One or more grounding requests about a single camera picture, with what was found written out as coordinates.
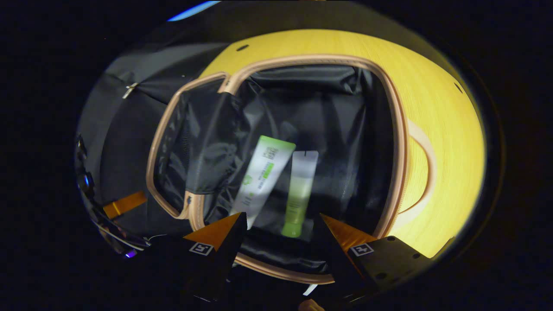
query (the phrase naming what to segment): orange strap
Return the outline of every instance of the orange strap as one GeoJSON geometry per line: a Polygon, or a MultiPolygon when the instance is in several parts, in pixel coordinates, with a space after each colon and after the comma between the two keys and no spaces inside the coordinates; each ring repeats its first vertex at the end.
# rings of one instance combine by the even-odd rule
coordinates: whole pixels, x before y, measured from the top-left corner
{"type": "Polygon", "coordinates": [[[139,191],[123,199],[109,203],[104,206],[104,212],[106,212],[109,219],[114,219],[115,217],[123,215],[144,202],[146,202],[146,196],[143,191],[139,191]]]}

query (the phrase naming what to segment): toiletry tube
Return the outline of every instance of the toiletry tube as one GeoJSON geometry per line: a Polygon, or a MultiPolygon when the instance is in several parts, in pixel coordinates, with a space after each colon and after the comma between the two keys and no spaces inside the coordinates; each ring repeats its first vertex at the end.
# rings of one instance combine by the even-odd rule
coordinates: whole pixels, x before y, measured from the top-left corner
{"type": "Polygon", "coordinates": [[[317,151],[296,151],[292,154],[290,190],[286,202],[284,227],[280,232],[284,236],[299,237],[301,235],[318,158],[317,151]]]}
{"type": "Polygon", "coordinates": [[[248,230],[252,228],[295,148],[293,143],[263,135],[259,137],[230,212],[230,215],[246,212],[248,230]]]}

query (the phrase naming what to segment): blue light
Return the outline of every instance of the blue light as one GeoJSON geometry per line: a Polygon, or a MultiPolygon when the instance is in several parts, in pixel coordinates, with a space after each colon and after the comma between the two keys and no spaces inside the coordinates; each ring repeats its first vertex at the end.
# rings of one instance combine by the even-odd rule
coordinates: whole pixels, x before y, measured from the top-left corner
{"type": "Polygon", "coordinates": [[[136,254],[137,254],[136,250],[131,250],[130,252],[126,253],[125,256],[127,256],[127,258],[132,258],[136,254]]]}
{"type": "Polygon", "coordinates": [[[195,6],[193,8],[190,8],[190,9],[180,13],[179,15],[169,19],[168,22],[176,22],[177,20],[185,19],[185,18],[190,17],[194,14],[200,13],[200,12],[202,12],[203,10],[205,10],[209,7],[212,7],[215,4],[218,4],[219,2],[221,2],[221,1],[206,1],[202,4],[198,4],[197,6],[195,6]]]}

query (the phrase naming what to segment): black background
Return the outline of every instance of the black background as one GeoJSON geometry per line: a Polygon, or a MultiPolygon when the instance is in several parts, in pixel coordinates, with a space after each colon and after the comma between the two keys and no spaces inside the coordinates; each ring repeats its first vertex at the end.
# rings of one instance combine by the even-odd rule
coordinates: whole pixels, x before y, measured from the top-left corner
{"type": "MultiPolygon", "coordinates": [[[[85,309],[115,309],[128,304],[142,309],[152,301],[163,302],[162,283],[150,276],[151,270],[110,268],[122,265],[82,208],[72,144],[82,106],[106,66],[154,27],[198,3],[4,4],[2,20],[8,27],[3,28],[12,40],[4,58],[4,116],[9,124],[3,148],[8,156],[5,209],[10,221],[4,250],[9,281],[3,285],[18,308],[82,304],[85,309]],[[140,286],[130,290],[131,283],[140,286]]],[[[551,87],[546,69],[551,8],[545,3],[372,4],[410,28],[448,42],[475,68],[497,103],[508,162],[496,211],[467,253],[360,309],[551,307],[545,291],[551,286],[546,277],[551,273],[546,247],[552,190],[546,95],[551,87]]],[[[252,297],[264,294],[264,299],[278,300],[283,296],[279,291],[288,286],[235,273],[242,273],[233,276],[241,280],[235,287],[246,288],[252,297]]]]}

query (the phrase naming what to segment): purple light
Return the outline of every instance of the purple light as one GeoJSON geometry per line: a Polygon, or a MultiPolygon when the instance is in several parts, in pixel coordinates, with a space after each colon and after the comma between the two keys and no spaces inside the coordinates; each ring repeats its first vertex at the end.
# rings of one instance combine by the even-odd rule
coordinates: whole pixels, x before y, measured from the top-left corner
{"type": "Polygon", "coordinates": [[[136,254],[137,254],[136,250],[132,250],[132,251],[126,253],[125,256],[127,256],[128,258],[132,258],[136,254]]]}

